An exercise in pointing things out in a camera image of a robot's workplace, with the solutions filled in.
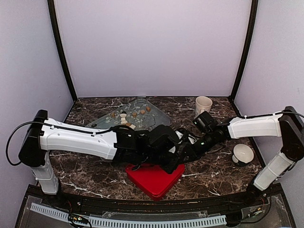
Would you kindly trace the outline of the red tin lid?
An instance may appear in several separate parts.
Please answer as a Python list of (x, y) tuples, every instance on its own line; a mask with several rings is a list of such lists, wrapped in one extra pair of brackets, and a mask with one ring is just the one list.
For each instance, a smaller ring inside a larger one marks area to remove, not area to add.
[(139, 169), (129, 164), (126, 168), (128, 179), (154, 201), (160, 201), (184, 174), (185, 165), (181, 164), (173, 173), (166, 173), (160, 166), (144, 164)]

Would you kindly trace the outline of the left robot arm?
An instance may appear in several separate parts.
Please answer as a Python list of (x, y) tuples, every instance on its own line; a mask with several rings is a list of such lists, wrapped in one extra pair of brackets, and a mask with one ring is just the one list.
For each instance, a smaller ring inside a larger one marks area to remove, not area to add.
[(43, 193), (57, 207), (67, 203), (60, 191), (48, 152), (76, 152), (113, 162), (125, 162), (137, 168), (143, 163), (159, 165), (171, 174), (179, 163), (178, 148), (182, 134), (169, 126), (159, 125), (151, 131), (134, 130), (127, 125), (93, 129), (59, 122), (39, 110), (29, 123), (19, 152), (21, 163), (29, 166)]

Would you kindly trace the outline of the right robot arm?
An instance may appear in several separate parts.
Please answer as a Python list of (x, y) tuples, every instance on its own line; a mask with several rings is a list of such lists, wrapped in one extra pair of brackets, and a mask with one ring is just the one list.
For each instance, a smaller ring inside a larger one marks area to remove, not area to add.
[(228, 140), (252, 138), (267, 165), (255, 176), (242, 196), (247, 206), (253, 206), (273, 182), (291, 170), (304, 157), (304, 116), (294, 107), (270, 114), (231, 117), (221, 122), (208, 112), (197, 116), (194, 125), (204, 134), (190, 140), (183, 133), (180, 145), (182, 163), (200, 159), (215, 145)]

